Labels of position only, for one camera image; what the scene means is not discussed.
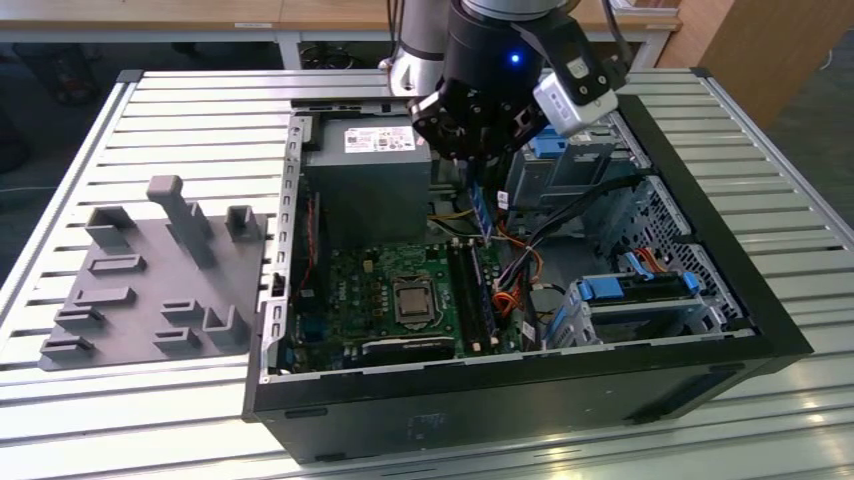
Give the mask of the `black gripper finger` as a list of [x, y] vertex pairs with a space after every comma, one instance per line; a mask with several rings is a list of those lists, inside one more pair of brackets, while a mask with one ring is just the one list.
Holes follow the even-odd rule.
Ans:
[[416, 133], [448, 160], [471, 159], [471, 135], [465, 125], [468, 91], [457, 80], [441, 80], [432, 94], [411, 100], [407, 105]]
[[535, 101], [501, 103], [487, 118], [487, 158], [516, 152], [543, 129], [544, 113]]

